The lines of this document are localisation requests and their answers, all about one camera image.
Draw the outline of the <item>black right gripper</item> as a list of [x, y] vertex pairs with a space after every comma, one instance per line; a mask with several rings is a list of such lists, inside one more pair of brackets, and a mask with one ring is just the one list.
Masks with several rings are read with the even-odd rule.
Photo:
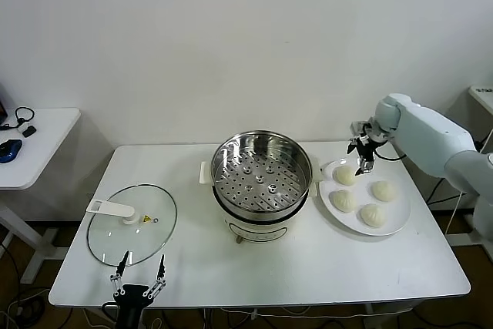
[[347, 154], [357, 149], [360, 158], [357, 159], [355, 176], [371, 173], [374, 168], [374, 152], [381, 144], [368, 137], [357, 137], [350, 139], [347, 146]]

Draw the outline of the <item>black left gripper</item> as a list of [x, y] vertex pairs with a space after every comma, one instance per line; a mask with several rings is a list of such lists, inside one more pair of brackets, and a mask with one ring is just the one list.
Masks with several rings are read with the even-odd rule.
[[152, 303], [166, 286], [166, 255], [160, 258], [156, 280], [151, 287], [137, 284], [122, 284], [129, 251], [127, 250], [109, 279], [113, 288], [114, 301], [119, 308], [116, 329], [138, 329], [142, 322], [143, 311]]

